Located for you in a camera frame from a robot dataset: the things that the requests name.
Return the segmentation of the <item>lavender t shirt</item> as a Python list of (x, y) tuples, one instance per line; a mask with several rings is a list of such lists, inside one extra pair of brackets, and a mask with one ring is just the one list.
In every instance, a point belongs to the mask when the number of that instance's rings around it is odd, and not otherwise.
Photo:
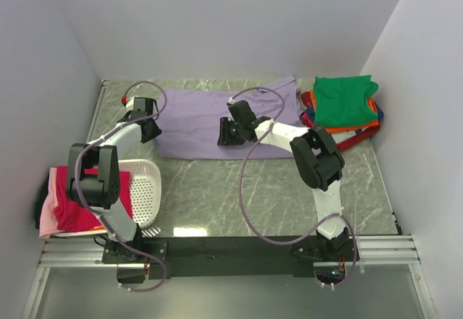
[[(268, 83), (265, 87), (279, 93), (285, 102), (284, 110), (277, 121), (301, 127), (300, 87), (293, 76)], [(162, 133), (154, 141), (158, 153), (164, 158), (187, 160), (242, 160), (252, 143), (241, 146), (219, 147), (217, 145), (220, 118), (228, 116), (226, 102), (236, 92), (213, 92), (206, 90), (165, 89), (166, 108), (156, 123)], [(238, 97), (245, 100), (259, 116), (275, 116), (281, 109), (281, 100), (268, 91), (259, 89)], [(288, 151), (270, 145), (258, 145), (250, 159), (292, 158)]]

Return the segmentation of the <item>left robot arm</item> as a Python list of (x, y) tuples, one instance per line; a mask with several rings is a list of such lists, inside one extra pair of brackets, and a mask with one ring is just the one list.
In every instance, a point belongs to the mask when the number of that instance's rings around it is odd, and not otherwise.
[(161, 134), (156, 124), (160, 111), (153, 98), (123, 101), (127, 112), (109, 132), (69, 149), (66, 195), (93, 214), (119, 244), (119, 254), (134, 263), (143, 257), (145, 245), (139, 224), (122, 205), (119, 156)]

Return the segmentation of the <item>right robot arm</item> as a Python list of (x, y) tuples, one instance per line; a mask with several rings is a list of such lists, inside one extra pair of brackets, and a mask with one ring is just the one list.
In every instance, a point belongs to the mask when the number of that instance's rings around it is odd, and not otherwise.
[(312, 190), (317, 213), (316, 248), (325, 260), (343, 253), (349, 227), (343, 219), (340, 184), (344, 158), (323, 127), (295, 127), (267, 116), (256, 117), (247, 101), (233, 98), (220, 118), (219, 146), (270, 145), (293, 155), (302, 181)]

